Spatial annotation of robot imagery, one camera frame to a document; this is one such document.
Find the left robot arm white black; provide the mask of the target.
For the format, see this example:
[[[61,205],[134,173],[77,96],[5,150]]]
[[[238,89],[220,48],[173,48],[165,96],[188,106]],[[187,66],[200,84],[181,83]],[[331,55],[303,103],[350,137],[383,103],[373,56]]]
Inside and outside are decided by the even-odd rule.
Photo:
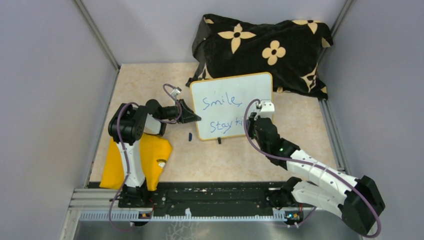
[[[173,147],[163,136],[168,124],[187,124],[202,118],[183,99],[173,106],[161,106],[155,99],[145,105],[123,103],[108,124],[111,144],[108,150],[103,188],[130,193],[138,207],[149,203],[157,190]]]

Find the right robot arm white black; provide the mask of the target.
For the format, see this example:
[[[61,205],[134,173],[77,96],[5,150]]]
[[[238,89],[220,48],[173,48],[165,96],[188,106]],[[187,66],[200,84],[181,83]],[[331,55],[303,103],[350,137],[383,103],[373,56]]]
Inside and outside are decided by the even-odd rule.
[[[314,159],[298,145],[280,137],[272,120],[256,112],[248,116],[245,133],[252,147],[272,164],[305,177],[287,181],[288,186],[281,193],[284,204],[312,205],[334,214],[363,237],[380,235],[380,215],[386,205],[372,178],[354,177]]]

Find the white whiteboard yellow frame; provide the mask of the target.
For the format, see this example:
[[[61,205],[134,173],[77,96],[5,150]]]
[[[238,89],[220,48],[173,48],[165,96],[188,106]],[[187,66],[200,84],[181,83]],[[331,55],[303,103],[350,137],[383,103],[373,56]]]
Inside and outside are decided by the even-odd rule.
[[[245,134],[244,118],[254,100],[272,100],[273,77],[269,72],[195,81],[189,86],[202,141]]]

